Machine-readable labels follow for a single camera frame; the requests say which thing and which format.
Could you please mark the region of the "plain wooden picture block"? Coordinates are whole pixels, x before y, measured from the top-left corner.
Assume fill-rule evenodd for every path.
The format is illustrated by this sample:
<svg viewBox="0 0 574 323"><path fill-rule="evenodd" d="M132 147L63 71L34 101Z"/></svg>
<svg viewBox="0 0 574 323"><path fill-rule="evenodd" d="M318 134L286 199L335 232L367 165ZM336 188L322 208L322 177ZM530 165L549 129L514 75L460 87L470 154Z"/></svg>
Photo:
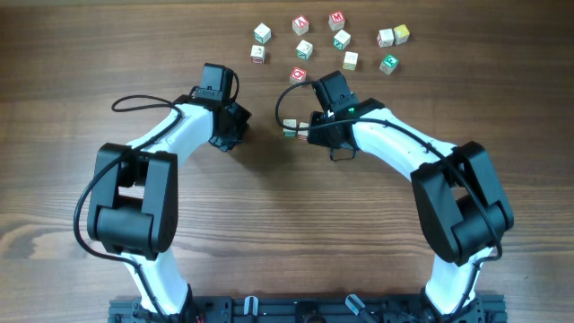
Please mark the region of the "plain wooden picture block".
<svg viewBox="0 0 574 323"><path fill-rule="evenodd" d="M306 140L308 138L308 135L309 135L309 131L307 130L308 126L309 126L308 123L300 122L300 124L299 124L300 130L297 132L297 137L300 140Z"/></svg>

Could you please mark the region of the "wooden block green bird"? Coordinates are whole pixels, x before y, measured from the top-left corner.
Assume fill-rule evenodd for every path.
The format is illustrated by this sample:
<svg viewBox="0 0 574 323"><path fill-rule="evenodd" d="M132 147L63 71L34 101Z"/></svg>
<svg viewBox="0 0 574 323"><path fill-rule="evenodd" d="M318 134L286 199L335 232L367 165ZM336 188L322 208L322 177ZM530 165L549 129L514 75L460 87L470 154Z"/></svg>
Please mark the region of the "wooden block green bird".
<svg viewBox="0 0 574 323"><path fill-rule="evenodd" d="M285 137L295 137L297 135L296 131L297 120L296 119L284 119L283 120L283 135Z"/></svg>

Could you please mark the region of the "wooden block yellow side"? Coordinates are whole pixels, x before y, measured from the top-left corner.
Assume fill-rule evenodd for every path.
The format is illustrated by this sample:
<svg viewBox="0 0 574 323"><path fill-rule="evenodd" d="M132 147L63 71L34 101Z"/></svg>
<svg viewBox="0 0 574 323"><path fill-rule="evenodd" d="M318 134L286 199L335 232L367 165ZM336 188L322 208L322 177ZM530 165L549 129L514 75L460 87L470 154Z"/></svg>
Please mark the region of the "wooden block yellow side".
<svg viewBox="0 0 574 323"><path fill-rule="evenodd" d="M355 52L346 51L344 55L343 69L354 71L358 65L359 55Z"/></svg>

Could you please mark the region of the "wooden block green N side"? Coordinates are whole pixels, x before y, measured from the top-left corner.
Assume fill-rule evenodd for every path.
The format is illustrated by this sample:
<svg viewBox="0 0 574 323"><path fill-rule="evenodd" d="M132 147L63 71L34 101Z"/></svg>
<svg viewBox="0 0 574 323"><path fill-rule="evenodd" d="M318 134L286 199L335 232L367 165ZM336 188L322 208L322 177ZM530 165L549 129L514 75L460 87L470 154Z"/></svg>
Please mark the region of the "wooden block green N side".
<svg viewBox="0 0 574 323"><path fill-rule="evenodd" d="M333 38L334 47L338 50L344 50L351 41L351 35L345 30L339 30Z"/></svg>

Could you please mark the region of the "green letter F block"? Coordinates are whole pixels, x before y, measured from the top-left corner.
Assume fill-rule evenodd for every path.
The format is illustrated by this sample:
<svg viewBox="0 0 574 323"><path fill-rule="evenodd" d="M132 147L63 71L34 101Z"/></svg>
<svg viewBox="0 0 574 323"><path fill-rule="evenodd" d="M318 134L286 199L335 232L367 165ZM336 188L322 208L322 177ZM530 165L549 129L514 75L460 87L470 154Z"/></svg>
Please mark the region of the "green letter F block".
<svg viewBox="0 0 574 323"><path fill-rule="evenodd" d="M387 55L381 62L379 70L390 75L398 66L399 60L393 55Z"/></svg>

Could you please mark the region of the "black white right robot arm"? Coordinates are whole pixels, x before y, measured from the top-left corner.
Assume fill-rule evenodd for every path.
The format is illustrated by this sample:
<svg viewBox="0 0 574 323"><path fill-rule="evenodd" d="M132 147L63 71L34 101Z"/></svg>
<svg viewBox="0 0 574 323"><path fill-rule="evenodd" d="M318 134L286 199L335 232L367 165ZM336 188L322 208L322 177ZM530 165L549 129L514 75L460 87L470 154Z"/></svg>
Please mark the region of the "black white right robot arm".
<svg viewBox="0 0 574 323"><path fill-rule="evenodd" d="M501 239L514 225L489 154L476 142L436 140L382 102L359 100L339 71L311 86L321 109L311 116L309 143L372 154L410 181L435 254L424 294L439 319L460 318L470 310L483 264L500 259Z"/></svg>

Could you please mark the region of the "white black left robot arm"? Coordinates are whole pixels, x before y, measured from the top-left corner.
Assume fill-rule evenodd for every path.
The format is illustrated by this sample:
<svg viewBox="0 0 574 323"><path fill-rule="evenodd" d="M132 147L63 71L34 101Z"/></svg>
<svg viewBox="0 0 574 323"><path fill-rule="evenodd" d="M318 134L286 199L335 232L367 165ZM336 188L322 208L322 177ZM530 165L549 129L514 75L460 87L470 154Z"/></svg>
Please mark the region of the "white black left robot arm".
<svg viewBox="0 0 574 323"><path fill-rule="evenodd" d="M148 96L147 109L169 115L128 144L104 144L94 176L74 210L78 244L96 258L122 262L140 297L109 305L111 322L204 322L172 249L178 225L178 168L208 143L228 152L243 140L251 114L237 102L239 78L205 64L202 80L175 100Z"/></svg>

